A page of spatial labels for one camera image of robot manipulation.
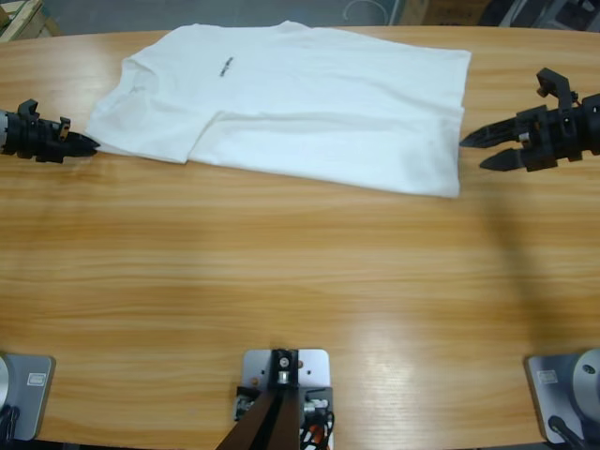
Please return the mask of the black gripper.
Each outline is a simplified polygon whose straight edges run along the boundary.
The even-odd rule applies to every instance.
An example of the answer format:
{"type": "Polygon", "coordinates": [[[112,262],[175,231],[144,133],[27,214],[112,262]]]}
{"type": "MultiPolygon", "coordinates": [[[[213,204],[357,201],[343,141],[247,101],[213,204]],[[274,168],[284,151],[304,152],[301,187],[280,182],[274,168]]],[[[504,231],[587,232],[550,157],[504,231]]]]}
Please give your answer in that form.
{"type": "MultiPolygon", "coordinates": [[[[67,149],[70,120],[61,117],[59,122],[40,119],[35,113],[21,117],[15,112],[5,113],[5,154],[36,162],[62,163],[64,158],[90,158],[98,153],[94,146],[71,145],[67,149]]],[[[70,133],[72,144],[98,144],[80,134],[70,133]]]]}
{"type": "Polygon", "coordinates": [[[535,172],[558,166],[559,159],[582,160],[583,133],[580,105],[549,110],[539,106],[518,112],[510,118],[489,124],[468,134],[459,143],[468,148],[489,148],[519,140],[522,147],[505,149],[484,159],[485,170],[518,170],[535,172]]]}

